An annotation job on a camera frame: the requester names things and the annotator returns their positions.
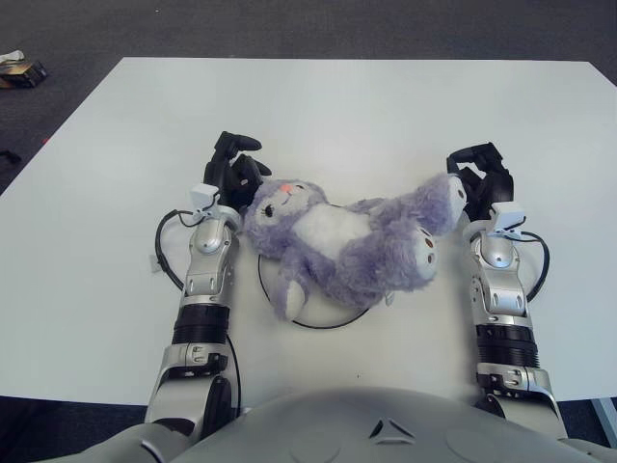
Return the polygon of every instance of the dark floor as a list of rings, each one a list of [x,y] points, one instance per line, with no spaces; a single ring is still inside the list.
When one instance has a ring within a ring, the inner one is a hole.
[[[0,14],[0,53],[50,72],[0,92],[0,150],[24,159],[0,159],[0,193],[122,56],[575,60],[617,82],[615,0],[0,0]],[[560,406],[572,437],[605,444],[589,401]],[[0,459],[78,451],[143,413],[0,399]]]

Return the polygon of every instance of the purple plush toy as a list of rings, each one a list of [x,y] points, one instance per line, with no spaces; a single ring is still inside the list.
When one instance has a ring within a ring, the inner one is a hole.
[[[359,310],[388,293],[412,291],[435,275],[433,234],[451,231],[466,203],[461,180],[438,175],[413,193],[340,207],[301,180],[263,183],[245,216],[258,252],[280,259],[271,299],[277,314],[294,319],[309,298],[309,278]]]

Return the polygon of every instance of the plush toy arm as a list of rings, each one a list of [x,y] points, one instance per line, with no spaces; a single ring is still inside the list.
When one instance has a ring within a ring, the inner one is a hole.
[[[282,256],[281,268],[272,302],[277,315],[293,320],[309,299],[309,271],[302,256],[287,249]]]
[[[413,193],[385,201],[371,213],[371,222],[387,225],[400,219],[415,219],[431,234],[445,234],[456,227],[467,203],[463,183],[455,176],[439,174]]]

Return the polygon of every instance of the plush toy foot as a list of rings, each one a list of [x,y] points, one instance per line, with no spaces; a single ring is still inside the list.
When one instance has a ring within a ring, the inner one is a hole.
[[[427,230],[418,228],[414,232],[414,255],[416,271],[421,280],[428,282],[437,272],[437,248],[435,238]]]
[[[467,204],[467,194],[463,182],[458,177],[450,176],[448,182],[450,184],[450,220],[456,225]]]
[[[305,306],[305,292],[296,282],[290,282],[280,307],[280,314],[287,320],[294,320]]]

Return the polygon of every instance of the black cable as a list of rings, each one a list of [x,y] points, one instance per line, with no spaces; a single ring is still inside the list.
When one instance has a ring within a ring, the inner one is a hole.
[[[180,219],[180,222],[182,223],[182,225],[187,228],[195,227],[196,225],[199,225],[201,221],[203,220],[203,218],[201,218],[199,222],[193,225],[187,225],[182,220],[182,214],[193,215],[193,212],[190,212],[188,210],[177,210],[177,209],[174,209],[168,212],[159,222],[158,227],[156,228],[156,236],[154,238],[154,252],[156,253],[156,258],[158,259],[158,263],[159,265],[161,265],[161,268],[163,269],[163,271],[167,274],[168,277],[170,277],[174,285],[176,285],[180,291],[184,289],[184,284],[177,277],[175,272],[172,270],[169,262],[167,261],[167,258],[165,257],[165,254],[163,253],[163,248],[161,247],[161,232],[163,231],[163,227],[165,227],[165,224],[169,222],[170,220],[172,220],[176,215]],[[237,406],[236,406],[235,418],[238,418],[242,410],[242,381],[240,380],[240,367],[238,366],[238,357],[235,354],[235,348],[233,347],[233,342],[231,342],[231,338],[229,337],[229,334],[225,334],[225,336],[227,337],[227,340],[229,343],[229,349],[231,349],[231,355],[233,356],[233,364],[235,365],[235,376],[237,380],[236,384],[238,387],[238,401],[237,401]]]
[[[196,227],[196,226],[197,226],[197,225],[199,225],[201,222],[203,222],[203,217],[202,217],[200,220],[198,220],[198,221],[197,221],[197,222],[195,222],[194,224],[189,225],[189,224],[187,224],[186,222],[184,222],[184,219],[182,218],[182,214],[181,214],[181,213],[177,215],[177,218],[178,218],[178,219],[180,219],[180,222],[182,223],[182,225],[183,225],[184,227],[186,227],[187,229],[190,229],[191,227]]]
[[[233,356],[233,364],[235,365],[235,376],[238,378],[238,404],[235,410],[235,418],[238,418],[242,413],[242,385],[240,383],[240,367],[238,366],[238,358],[235,355],[235,348],[233,347],[233,342],[231,342],[231,338],[229,335],[226,335],[229,342],[229,348],[231,349],[231,355]]]
[[[165,216],[161,219],[158,227],[156,228],[156,235],[154,236],[154,253],[156,254],[156,259],[158,260],[161,269],[163,269],[167,276],[170,277],[172,282],[174,282],[174,285],[176,285],[179,290],[183,290],[184,283],[177,277],[175,272],[172,270],[172,267],[167,261],[167,258],[163,253],[163,249],[161,248],[161,233],[163,231],[163,227],[165,227],[165,224],[172,220],[176,215],[179,216],[180,214],[192,214],[192,212],[189,212],[188,210],[174,209],[165,214]]]
[[[259,276],[259,284],[261,285],[261,290],[263,291],[263,294],[266,296],[266,299],[268,299],[268,301],[272,303],[272,301],[270,300],[270,295],[268,294],[268,291],[266,290],[266,286],[263,284],[263,279],[261,278],[261,255],[257,257],[257,275]],[[307,325],[306,323],[302,323],[301,321],[297,321],[297,320],[292,320],[292,321],[298,326],[302,326],[303,328],[310,328],[311,330],[334,330],[334,328],[342,328],[343,326],[347,326],[353,323],[354,321],[359,319],[361,316],[363,316],[365,313],[367,313],[369,310],[370,310],[370,307],[368,309],[364,309],[362,312],[360,312],[353,318],[347,321],[343,321],[342,323],[338,323],[337,325],[316,326],[316,325]]]
[[[540,243],[542,245],[542,250],[544,252],[544,261],[542,263],[542,272],[540,273],[540,278],[538,278],[538,281],[536,282],[536,284],[527,294],[527,302],[531,302],[533,298],[536,297],[538,292],[540,292],[540,289],[542,288],[542,285],[544,284],[544,281],[547,278],[547,275],[549,274],[550,251],[549,251],[549,246],[547,245],[545,240],[542,239],[542,237],[537,235],[536,233],[532,233],[531,231],[521,231],[521,234],[524,234],[525,236],[531,236],[535,239],[517,239],[517,238],[511,238],[509,236],[505,236],[505,237],[509,239],[510,241],[518,241],[520,243],[534,243],[534,242]]]

